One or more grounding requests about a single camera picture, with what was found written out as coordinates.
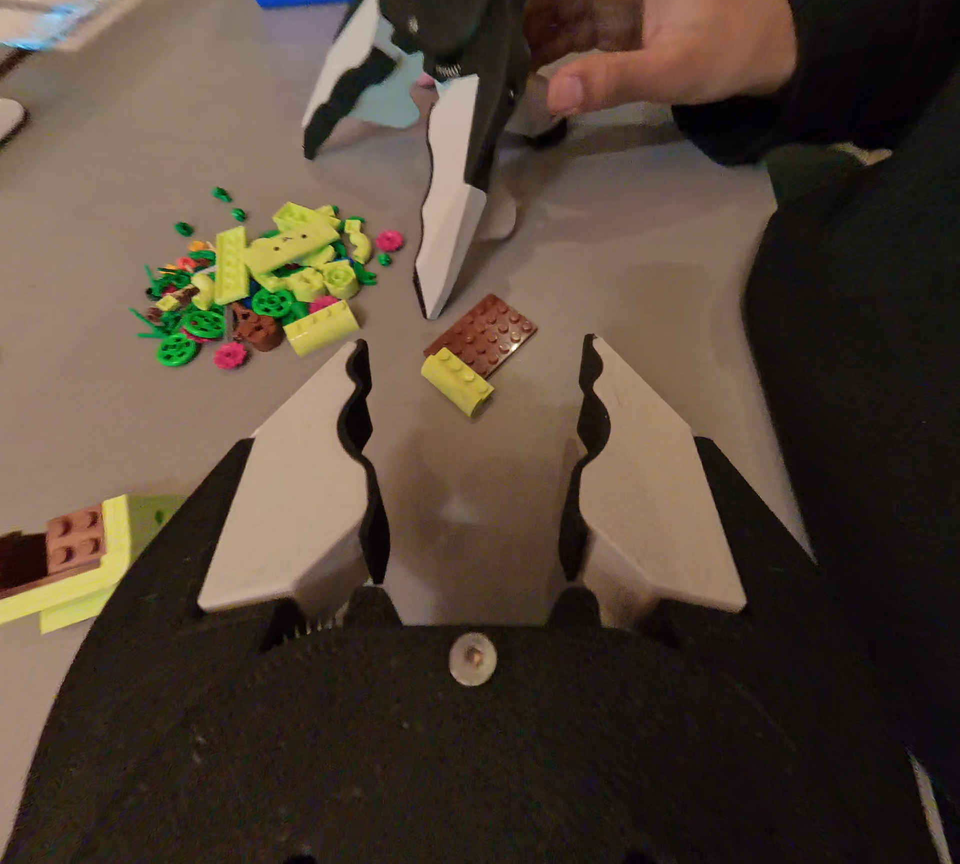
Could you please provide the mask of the pile of small toy bricks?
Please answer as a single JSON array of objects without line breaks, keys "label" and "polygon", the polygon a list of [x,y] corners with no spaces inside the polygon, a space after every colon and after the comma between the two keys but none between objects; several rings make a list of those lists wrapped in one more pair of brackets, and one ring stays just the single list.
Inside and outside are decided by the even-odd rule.
[{"label": "pile of small toy bricks", "polygon": [[[343,222],[338,240],[267,274],[248,271],[249,295],[228,306],[217,306],[217,234],[244,225],[248,247],[257,238],[274,236],[280,230],[272,221],[277,211],[269,223],[258,226],[234,199],[229,204],[216,201],[223,207],[224,227],[216,234],[204,235],[199,226],[186,221],[195,233],[181,236],[184,248],[178,257],[145,266],[146,303],[130,310],[142,325],[138,337],[154,345],[154,359],[164,367],[183,367],[207,353],[218,369],[234,371],[245,366],[254,354],[268,354],[283,347],[293,351],[284,326],[337,301],[348,302],[360,330],[358,298],[378,285],[380,271],[392,266],[407,246],[401,231],[370,231],[364,217],[345,214],[336,206]],[[246,210],[245,222],[231,217],[233,207]]]}]

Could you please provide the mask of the short lime toy plate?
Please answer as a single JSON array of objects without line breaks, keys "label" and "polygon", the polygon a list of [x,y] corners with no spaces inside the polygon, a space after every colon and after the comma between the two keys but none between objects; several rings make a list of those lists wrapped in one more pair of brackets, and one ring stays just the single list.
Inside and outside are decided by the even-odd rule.
[{"label": "short lime toy plate", "polygon": [[271,217],[274,225],[281,232],[291,232],[303,226],[312,226],[323,223],[342,233],[344,223],[339,216],[339,209],[333,205],[311,209],[294,202],[287,202]]}]

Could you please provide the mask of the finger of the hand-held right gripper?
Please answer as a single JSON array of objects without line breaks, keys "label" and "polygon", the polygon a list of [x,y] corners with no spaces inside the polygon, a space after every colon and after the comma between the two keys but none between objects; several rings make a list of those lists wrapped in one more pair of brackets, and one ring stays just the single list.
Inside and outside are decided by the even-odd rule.
[{"label": "finger of the hand-held right gripper", "polygon": [[301,122],[302,150],[314,160],[363,93],[391,78],[402,52],[379,0],[359,0],[343,18],[310,93]]},{"label": "finger of the hand-held right gripper", "polygon": [[446,306],[486,206],[486,193],[467,179],[478,87],[476,75],[446,82],[428,116],[430,177],[414,259],[414,286],[426,319],[439,318]]}]

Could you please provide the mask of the lime brick box with brown bricks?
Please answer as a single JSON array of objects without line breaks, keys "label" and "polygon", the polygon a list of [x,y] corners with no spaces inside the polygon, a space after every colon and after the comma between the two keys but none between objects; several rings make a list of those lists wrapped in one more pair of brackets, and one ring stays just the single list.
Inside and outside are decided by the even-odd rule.
[{"label": "lime brick box with brown bricks", "polygon": [[1,623],[39,616],[48,634],[96,618],[186,496],[123,495],[1,538]]}]

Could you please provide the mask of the person's right hand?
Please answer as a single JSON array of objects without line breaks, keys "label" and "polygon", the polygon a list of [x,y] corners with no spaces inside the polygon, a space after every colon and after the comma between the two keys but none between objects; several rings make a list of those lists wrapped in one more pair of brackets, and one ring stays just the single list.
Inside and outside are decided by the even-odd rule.
[{"label": "person's right hand", "polygon": [[573,56],[548,83],[562,116],[762,96],[798,63],[787,0],[529,0],[525,34],[534,68]]}]

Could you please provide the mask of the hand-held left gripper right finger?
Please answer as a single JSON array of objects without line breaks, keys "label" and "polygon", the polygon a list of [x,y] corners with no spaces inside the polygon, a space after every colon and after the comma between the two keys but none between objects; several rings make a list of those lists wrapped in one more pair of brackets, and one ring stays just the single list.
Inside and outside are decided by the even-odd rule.
[{"label": "hand-held left gripper right finger", "polygon": [[737,614],[747,597],[693,431],[608,344],[588,334],[558,552],[601,622],[637,628],[663,601]]}]

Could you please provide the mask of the long lime toy plate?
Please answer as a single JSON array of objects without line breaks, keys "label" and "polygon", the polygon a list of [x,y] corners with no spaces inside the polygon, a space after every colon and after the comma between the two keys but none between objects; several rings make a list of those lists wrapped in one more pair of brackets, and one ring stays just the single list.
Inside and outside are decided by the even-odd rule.
[{"label": "long lime toy plate", "polygon": [[250,294],[250,276],[246,264],[247,235],[244,225],[217,234],[214,302],[228,306]]}]

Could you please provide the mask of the lime curved brick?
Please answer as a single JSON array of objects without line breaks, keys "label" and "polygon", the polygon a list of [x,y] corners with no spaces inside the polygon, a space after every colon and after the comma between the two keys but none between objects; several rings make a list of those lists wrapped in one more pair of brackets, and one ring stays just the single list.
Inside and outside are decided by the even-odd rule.
[{"label": "lime curved brick", "polygon": [[359,325],[349,303],[337,301],[288,323],[283,330],[294,353],[306,357],[349,337]]}]

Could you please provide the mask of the person's black clothing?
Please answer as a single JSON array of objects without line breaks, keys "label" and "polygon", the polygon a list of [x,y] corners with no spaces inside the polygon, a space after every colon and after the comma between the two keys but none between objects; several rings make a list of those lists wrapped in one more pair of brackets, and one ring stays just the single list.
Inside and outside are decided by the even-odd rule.
[{"label": "person's black clothing", "polygon": [[743,299],[816,558],[958,802],[958,75],[886,161],[779,209]]}]

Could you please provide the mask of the lime bracket build with brown plate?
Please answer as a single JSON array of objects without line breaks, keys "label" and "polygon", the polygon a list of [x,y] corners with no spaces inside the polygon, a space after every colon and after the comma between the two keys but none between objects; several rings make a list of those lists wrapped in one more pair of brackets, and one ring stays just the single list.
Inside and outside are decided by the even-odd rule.
[{"label": "lime bracket build with brown plate", "polygon": [[538,330],[529,317],[488,294],[424,351],[421,375],[474,418],[494,392],[492,375]]}]

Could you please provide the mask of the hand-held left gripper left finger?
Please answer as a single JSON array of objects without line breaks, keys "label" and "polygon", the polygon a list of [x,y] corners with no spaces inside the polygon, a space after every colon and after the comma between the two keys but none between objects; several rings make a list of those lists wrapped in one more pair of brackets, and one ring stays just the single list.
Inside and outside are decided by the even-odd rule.
[{"label": "hand-held left gripper left finger", "polygon": [[369,347],[349,341],[253,435],[198,606],[219,613],[290,598],[329,620],[382,585],[390,528],[364,450],[373,434]]}]

